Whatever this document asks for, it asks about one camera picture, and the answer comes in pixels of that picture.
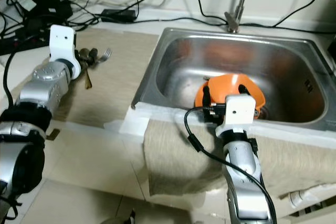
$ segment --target power adapter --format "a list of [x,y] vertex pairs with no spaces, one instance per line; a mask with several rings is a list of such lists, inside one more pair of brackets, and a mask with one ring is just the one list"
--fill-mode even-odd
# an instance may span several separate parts
[[104,9],[100,14],[101,21],[103,22],[121,22],[132,23],[136,19],[134,10],[124,10],[120,12],[118,9]]

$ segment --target cloth draped over sink edge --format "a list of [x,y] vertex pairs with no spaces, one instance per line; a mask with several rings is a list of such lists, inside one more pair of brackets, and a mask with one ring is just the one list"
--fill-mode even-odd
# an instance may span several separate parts
[[[190,127],[206,150],[222,157],[223,147],[214,137],[215,128]],[[150,195],[195,194],[226,186],[222,165],[198,153],[186,137],[183,124],[149,121],[144,153]],[[257,139],[261,172],[271,195],[336,182],[336,167],[332,165],[336,150],[259,135],[248,137]]]

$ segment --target fork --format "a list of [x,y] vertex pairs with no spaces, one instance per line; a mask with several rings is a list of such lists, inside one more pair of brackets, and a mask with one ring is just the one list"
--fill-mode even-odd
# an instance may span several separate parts
[[111,54],[112,54],[111,49],[107,48],[105,53],[102,56],[100,56],[99,58],[97,58],[96,63],[102,63],[102,62],[108,60],[110,58]]

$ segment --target metal utensil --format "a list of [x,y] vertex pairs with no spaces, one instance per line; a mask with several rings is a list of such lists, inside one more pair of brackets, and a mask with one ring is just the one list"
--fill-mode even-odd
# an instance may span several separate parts
[[84,72],[85,74],[85,89],[91,89],[92,88],[92,82],[90,80],[90,76],[89,76],[89,72],[88,72],[88,68],[89,68],[89,54],[90,54],[90,50],[88,50],[87,48],[82,48],[79,51],[79,64],[81,66],[82,72]]
[[102,63],[104,61],[107,61],[110,58],[111,54],[112,54],[111,49],[107,48],[105,53],[99,58],[97,58],[96,63]]

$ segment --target black power supply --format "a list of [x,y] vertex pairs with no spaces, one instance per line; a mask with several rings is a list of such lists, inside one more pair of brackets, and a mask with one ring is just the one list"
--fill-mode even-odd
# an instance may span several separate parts
[[72,15],[72,9],[68,0],[32,0],[36,6],[26,11],[26,16],[50,15],[67,19]]
[[124,10],[120,12],[118,9],[104,9],[99,16],[101,17],[101,21],[113,23],[132,23],[136,19],[134,10]]

